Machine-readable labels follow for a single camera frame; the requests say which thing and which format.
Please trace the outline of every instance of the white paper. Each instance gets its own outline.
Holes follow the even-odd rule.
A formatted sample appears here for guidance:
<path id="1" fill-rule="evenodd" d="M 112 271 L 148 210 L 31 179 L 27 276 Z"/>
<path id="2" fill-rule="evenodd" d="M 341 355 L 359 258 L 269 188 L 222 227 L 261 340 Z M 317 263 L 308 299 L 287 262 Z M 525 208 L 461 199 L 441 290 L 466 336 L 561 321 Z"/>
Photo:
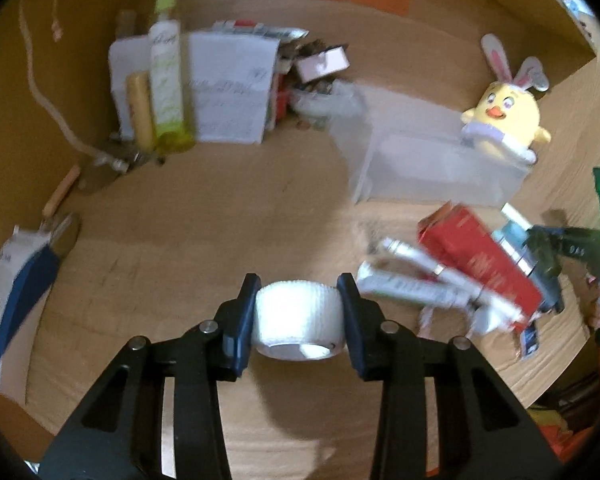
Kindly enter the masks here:
<path id="1" fill-rule="evenodd" d="M 278 41 L 216 32 L 189 35 L 196 136 L 201 142 L 262 142 Z"/>

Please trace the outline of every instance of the yellow chick plush toy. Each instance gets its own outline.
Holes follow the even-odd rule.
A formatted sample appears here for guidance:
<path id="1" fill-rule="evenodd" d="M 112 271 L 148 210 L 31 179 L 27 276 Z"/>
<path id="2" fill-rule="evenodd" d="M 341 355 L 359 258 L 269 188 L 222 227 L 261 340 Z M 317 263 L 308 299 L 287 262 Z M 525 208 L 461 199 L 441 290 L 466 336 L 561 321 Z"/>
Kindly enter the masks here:
<path id="1" fill-rule="evenodd" d="M 462 136 L 465 142 L 504 158 L 513 156 L 525 164 L 534 164 L 536 154 L 529 145 L 537 140 L 549 142 L 551 135 L 540 127 L 540 110 L 531 86 L 545 91 L 549 83 L 542 65 L 535 57 L 525 59 L 515 79 L 511 77 L 507 57 L 500 40 L 493 34 L 482 38 L 491 68 L 498 77 L 480 99 L 477 107 L 462 114 Z"/>

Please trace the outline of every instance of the wooden table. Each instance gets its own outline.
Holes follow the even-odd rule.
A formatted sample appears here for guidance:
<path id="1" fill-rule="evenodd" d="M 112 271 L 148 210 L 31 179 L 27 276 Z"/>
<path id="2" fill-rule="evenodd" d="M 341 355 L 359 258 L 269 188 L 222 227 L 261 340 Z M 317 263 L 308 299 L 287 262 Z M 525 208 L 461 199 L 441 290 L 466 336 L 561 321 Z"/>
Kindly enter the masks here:
<path id="1" fill-rule="evenodd" d="M 84 225 L 62 264 L 36 337 L 27 411 L 57 432 L 131 336 L 178 337 L 234 298 L 247 272 L 263 283 L 335 284 L 368 257 L 368 234 L 414 240 L 438 205 L 353 205 L 344 161 L 327 133 L 289 123 L 260 146 L 201 144 L 144 166 L 66 208 Z M 496 210 L 477 210 L 491 227 Z M 539 321 L 541 349 L 520 362 L 514 339 L 478 341 L 528 406 L 589 336 L 570 282 L 567 309 Z M 415 329 L 417 309 L 380 301 L 388 318 Z M 464 320 L 438 313 L 433 335 L 448 340 Z M 235 478 L 362 478 L 378 423 L 380 385 L 362 383 L 343 354 L 312 364 L 254 354 L 237 384 L 219 385 Z"/>

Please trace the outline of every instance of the bunny ears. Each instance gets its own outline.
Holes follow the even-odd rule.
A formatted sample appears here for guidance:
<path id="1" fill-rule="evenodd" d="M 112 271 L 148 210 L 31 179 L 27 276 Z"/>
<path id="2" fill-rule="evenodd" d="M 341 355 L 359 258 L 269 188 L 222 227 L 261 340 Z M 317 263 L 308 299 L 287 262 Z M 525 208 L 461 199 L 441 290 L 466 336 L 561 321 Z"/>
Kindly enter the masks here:
<path id="1" fill-rule="evenodd" d="M 507 54 L 498 37 L 494 34 L 487 34 L 480 41 L 484 55 L 498 77 L 498 81 L 510 83 L 519 86 L 523 90 L 535 88 L 541 92 L 549 89 L 549 80 L 544 75 L 542 63 L 537 57 L 527 57 L 520 67 L 515 78 L 511 76 L 511 69 L 507 61 Z"/>

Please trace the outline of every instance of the screw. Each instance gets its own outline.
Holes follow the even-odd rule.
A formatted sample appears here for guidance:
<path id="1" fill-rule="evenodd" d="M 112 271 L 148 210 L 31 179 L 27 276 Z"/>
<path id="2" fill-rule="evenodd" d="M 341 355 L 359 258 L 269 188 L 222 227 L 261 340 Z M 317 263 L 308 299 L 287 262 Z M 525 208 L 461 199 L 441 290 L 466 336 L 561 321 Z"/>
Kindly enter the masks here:
<path id="1" fill-rule="evenodd" d="M 127 346 L 132 350 L 141 350 L 146 346 L 146 339 L 141 335 L 137 335 L 129 340 Z"/>
<path id="2" fill-rule="evenodd" d="M 382 330 L 385 334 L 395 334 L 400 330 L 400 325 L 398 325 L 395 321 L 383 321 L 380 324 L 380 330 Z"/>
<path id="3" fill-rule="evenodd" d="M 462 337 L 461 335 L 456 336 L 455 338 L 453 338 L 451 340 L 451 342 L 454 344 L 454 346 L 458 350 L 468 350 L 469 348 L 471 348 L 471 341 L 469 341 L 465 337 Z"/>
<path id="4" fill-rule="evenodd" d="M 203 334 L 212 334 L 218 330 L 218 323 L 216 323 L 213 319 L 207 319 L 200 323 L 200 332 Z"/>

